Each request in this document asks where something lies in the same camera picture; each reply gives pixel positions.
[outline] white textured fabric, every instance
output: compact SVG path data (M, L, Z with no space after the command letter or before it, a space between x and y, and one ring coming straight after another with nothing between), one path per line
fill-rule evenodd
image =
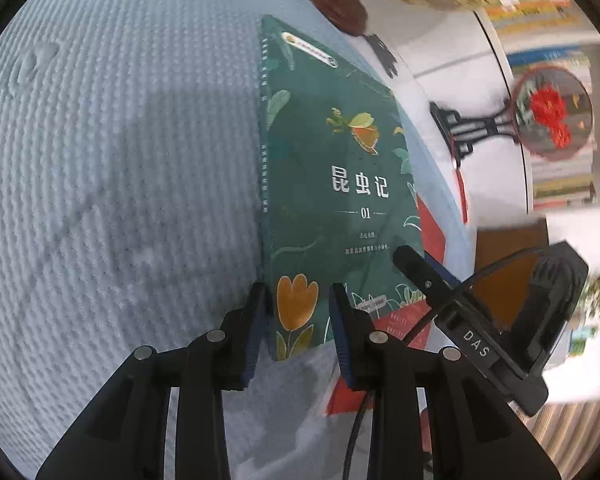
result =
M258 277L265 13L361 63L307 0L29 0L1 35L0 445L24 475L133 348L186 345ZM333 346L261 355L225 396L234 478L336 476Z

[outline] silver rivet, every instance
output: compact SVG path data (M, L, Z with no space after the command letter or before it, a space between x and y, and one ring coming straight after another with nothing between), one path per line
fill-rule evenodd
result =
M220 330L220 329L209 330L209 332L206 333L206 340L211 343L218 343L218 342L222 341L222 339L224 339L224 331L223 330Z
M442 351L442 355L447 361L458 361L462 354L457 348L448 346Z
M384 332L376 330L375 332L369 334L369 341L381 345L382 343L386 343L387 341L389 341L389 336Z
M147 359L147 358L151 357L151 354L153 352L154 351L153 351L153 349L150 346L139 346L134 351L134 357L136 359L138 359L139 361L142 361L144 359Z

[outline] green book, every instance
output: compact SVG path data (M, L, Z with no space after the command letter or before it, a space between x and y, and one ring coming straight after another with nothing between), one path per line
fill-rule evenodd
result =
M333 338L329 288L374 319L416 290L394 249L422 253L394 95L307 35L262 20L262 238L277 360Z

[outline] white table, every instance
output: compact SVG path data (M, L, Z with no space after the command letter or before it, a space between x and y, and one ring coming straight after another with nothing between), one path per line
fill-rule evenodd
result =
M458 183L446 143L429 113L429 101L464 116L502 108L513 77L483 12L440 12L398 0L361 0L367 33L377 34L397 58L390 79L363 38L351 44L376 69L407 112L434 157L458 207ZM461 165L473 229L525 221L530 167L520 146L504 137L478 144Z

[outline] red flower embroidery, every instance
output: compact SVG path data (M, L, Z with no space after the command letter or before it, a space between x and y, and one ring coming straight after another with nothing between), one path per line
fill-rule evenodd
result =
M529 106L536 122L549 128L557 148L564 148L571 142L569 127L561 122L567 116L567 105L560 92L546 84L531 94Z

